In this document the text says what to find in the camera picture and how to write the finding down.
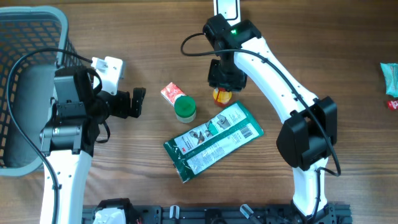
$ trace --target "white label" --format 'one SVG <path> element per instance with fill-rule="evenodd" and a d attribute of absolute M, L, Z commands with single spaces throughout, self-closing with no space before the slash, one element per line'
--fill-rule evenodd
<path fill-rule="evenodd" d="M 205 124 L 199 125 L 189 132 L 174 139 L 183 155 L 196 149 L 198 146 L 230 127 L 238 124 L 246 115 L 236 103 L 219 113 Z"/>
<path fill-rule="evenodd" d="M 187 160 L 188 165 L 196 175 L 258 135 L 259 133 L 253 125 L 247 124 L 240 130 L 235 131 L 233 134 L 214 143 L 201 153 Z"/>

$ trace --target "green cap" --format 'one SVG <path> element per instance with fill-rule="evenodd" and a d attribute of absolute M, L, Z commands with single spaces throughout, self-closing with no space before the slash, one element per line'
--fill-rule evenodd
<path fill-rule="evenodd" d="M 191 117 L 196 110 L 197 105 L 191 96 L 180 96 L 174 103 L 174 111 L 181 118 Z"/>

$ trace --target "small container with green lid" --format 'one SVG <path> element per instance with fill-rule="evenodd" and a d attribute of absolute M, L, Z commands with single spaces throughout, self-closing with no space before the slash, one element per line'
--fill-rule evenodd
<path fill-rule="evenodd" d="M 197 105 L 191 96 L 180 96 L 174 103 L 174 111 L 179 121 L 189 123 L 197 116 Z"/>

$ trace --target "plastic basket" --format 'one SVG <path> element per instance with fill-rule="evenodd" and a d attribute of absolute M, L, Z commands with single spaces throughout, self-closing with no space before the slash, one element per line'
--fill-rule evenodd
<path fill-rule="evenodd" d="M 26 175 L 42 165 L 10 122 L 6 79 L 19 58 L 44 47 L 75 51 L 61 10 L 50 6 L 0 8 L 0 175 Z M 54 71 L 71 65 L 81 65 L 81 61 L 60 52 L 35 54 L 21 63 L 11 84 L 15 117 L 38 148 L 39 133 L 49 118 Z"/>

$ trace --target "wooden tabletop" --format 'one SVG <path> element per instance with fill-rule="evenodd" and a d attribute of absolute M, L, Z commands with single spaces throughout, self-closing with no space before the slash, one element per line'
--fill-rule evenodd
<path fill-rule="evenodd" d="M 239 148 L 186 184 L 162 144 L 221 111 L 207 83 L 214 57 L 184 57 L 179 48 L 201 32 L 213 1 L 58 4 L 69 18 L 69 37 L 86 57 L 122 58 L 122 91 L 147 88 L 138 119 L 109 118 L 112 132 L 95 147 L 85 205 L 128 197 L 133 205 L 267 205 L 289 203 L 292 169 L 280 156 L 282 127 L 271 104 L 251 80 L 234 94 L 265 135 Z M 398 2 L 243 1 L 250 19 L 290 73 L 320 98 L 338 106 L 335 146 L 343 175 L 326 175 L 330 202 L 351 205 L 355 223 L 398 222 L 398 111 L 386 108 L 379 63 L 398 63 Z M 211 50 L 204 37 L 187 51 Z M 175 82 L 198 106 L 196 120 L 179 123 L 160 90 Z M 335 169 L 330 158 L 328 167 Z M 38 223 L 43 174 L 0 178 L 0 223 Z"/>

